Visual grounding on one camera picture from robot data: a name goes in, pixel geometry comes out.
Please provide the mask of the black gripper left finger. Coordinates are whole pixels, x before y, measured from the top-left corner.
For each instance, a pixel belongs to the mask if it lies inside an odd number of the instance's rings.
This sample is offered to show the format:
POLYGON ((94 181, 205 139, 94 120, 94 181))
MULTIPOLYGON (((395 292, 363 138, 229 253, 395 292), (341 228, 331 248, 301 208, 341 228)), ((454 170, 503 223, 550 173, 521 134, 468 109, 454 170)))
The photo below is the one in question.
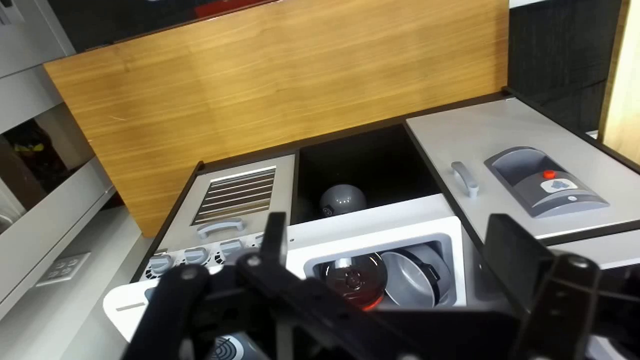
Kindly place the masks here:
POLYGON ((262 243, 233 265, 211 274, 188 264, 169 270, 153 289, 122 360, 206 360, 215 341, 247 332, 272 360, 294 360, 303 352, 287 289, 303 282, 285 265, 287 213, 272 212, 262 243))

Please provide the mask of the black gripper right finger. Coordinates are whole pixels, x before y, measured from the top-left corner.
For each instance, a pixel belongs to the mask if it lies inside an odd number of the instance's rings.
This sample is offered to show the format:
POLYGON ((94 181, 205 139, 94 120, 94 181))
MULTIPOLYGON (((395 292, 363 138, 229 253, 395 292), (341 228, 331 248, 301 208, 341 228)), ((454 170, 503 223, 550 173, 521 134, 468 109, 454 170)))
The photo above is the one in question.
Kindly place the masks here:
POLYGON ((508 213, 489 217, 482 258, 522 308, 515 360, 638 360, 640 275, 550 249, 508 213))

